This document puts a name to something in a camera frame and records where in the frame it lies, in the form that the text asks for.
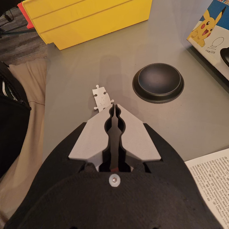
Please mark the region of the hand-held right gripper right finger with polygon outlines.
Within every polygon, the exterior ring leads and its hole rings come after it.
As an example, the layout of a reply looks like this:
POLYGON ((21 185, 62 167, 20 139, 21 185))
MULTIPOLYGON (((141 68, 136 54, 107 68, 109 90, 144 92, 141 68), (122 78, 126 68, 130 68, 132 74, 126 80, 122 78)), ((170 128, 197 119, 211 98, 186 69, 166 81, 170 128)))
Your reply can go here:
POLYGON ((118 169, 131 172, 136 164, 161 160, 144 123, 117 104, 118 128, 121 131, 118 147, 118 169))

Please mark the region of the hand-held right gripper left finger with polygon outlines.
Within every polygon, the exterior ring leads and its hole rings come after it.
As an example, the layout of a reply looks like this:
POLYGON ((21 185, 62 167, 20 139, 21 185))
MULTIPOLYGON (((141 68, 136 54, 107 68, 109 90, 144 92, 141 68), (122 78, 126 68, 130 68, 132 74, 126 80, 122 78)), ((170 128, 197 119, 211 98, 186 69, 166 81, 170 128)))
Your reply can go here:
POLYGON ((108 131, 112 127, 114 105, 109 105, 89 119, 69 158, 93 163, 100 172, 110 172, 111 146, 108 131))

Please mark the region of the joined white puzzle pieces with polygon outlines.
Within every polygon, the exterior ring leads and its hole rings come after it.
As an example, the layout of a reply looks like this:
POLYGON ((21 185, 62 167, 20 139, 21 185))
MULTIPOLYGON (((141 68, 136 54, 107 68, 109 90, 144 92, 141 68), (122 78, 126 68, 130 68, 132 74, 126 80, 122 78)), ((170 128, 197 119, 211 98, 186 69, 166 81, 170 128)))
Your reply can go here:
POLYGON ((104 87, 96 85, 96 89, 93 89, 92 92, 97 105, 94 107, 94 110, 101 112, 114 102, 114 100, 110 100, 110 97, 104 87))

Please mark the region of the yellow plastic bin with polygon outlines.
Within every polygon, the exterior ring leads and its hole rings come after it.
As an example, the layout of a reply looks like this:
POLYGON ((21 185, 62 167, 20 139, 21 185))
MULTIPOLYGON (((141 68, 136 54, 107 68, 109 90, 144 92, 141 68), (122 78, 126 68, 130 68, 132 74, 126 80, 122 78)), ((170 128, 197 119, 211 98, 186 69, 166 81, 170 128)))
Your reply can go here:
POLYGON ((149 19, 152 0, 25 0, 38 35, 59 50, 149 19))

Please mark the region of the black round puzzle stand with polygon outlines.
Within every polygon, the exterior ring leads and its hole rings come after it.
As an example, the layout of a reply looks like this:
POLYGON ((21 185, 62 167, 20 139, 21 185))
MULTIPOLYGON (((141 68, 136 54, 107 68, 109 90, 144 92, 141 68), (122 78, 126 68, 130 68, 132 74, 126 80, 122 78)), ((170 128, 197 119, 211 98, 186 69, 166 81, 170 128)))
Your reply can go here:
POLYGON ((162 104, 176 99, 182 93, 184 79, 175 67, 165 63, 153 63, 135 74, 132 86, 141 99, 162 104))

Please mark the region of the colourful puzzle box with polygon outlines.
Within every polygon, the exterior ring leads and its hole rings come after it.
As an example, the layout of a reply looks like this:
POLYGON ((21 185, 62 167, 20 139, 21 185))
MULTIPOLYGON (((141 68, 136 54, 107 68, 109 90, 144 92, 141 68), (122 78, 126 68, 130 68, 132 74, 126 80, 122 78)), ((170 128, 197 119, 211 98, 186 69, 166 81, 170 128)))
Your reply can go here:
POLYGON ((228 0, 213 0, 187 40, 229 80, 228 0))

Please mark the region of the person's beige trousers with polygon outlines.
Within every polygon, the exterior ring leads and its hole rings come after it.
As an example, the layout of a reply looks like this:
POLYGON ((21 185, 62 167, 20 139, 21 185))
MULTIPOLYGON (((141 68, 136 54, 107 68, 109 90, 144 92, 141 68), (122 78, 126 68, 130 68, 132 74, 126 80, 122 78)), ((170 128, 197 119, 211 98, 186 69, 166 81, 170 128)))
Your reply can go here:
POLYGON ((24 200, 42 164, 47 76, 45 59, 8 66, 23 86, 31 110, 21 153, 0 178, 1 228, 24 200))

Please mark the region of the person's black jacket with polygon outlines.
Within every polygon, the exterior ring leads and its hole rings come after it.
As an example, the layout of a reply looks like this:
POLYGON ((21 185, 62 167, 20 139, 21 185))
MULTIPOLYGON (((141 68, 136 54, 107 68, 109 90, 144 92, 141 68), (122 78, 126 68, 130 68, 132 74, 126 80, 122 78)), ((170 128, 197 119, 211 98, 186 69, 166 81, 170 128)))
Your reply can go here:
POLYGON ((30 105, 21 83, 0 62, 0 177, 21 153, 30 118, 30 105))

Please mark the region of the white printed leaflet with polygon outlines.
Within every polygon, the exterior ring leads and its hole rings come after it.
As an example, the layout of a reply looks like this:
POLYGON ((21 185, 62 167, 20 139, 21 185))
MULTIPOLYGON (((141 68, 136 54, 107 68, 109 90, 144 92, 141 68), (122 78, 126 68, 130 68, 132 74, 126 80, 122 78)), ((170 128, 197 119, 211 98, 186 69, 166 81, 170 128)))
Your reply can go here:
POLYGON ((229 228, 229 149, 185 162, 206 205, 229 228))

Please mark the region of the orange traffic cone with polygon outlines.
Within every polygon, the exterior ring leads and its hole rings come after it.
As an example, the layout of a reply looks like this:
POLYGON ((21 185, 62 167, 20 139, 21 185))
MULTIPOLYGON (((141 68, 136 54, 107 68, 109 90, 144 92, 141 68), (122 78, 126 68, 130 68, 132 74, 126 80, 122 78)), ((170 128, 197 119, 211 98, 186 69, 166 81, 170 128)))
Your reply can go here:
POLYGON ((34 28, 34 25, 33 23, 31 22, 28 14, 26 13, 23 5, 22 5, 22 2, 20 2, 19 4, 17 4, 18 8, 20 9, 21 13, 23 14, 23 16, 25 17, 26 21, 27 21, 27 28, 28 29, 32 29, 34 28))

